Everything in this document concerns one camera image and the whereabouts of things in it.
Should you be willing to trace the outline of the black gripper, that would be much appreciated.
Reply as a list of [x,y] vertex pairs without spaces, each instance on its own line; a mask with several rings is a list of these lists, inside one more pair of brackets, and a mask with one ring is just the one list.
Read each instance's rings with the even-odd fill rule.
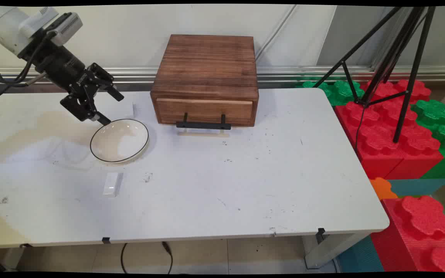
[[37,72],[45,72],[48,80],[69,92],[69,95],[60,100],[60,104],[75,118],[81,122],[91,121],[101,125],[111,123],[111,120],[95,107],[94,98],[97,92],[90,98],[70,93],[72,91],[70,85],[81,86],[83,81],[90,81],[100,90],[108,92],[117,102],[121,102],[124,96],[116,89],[111,74],[96,63],[86,68],[84,63],[64,45],[57,46],[46,37],[37,37],[18,53],[18,58],[25,61],[29,61],[31,57],[33,57],[31,64],[35,66]]

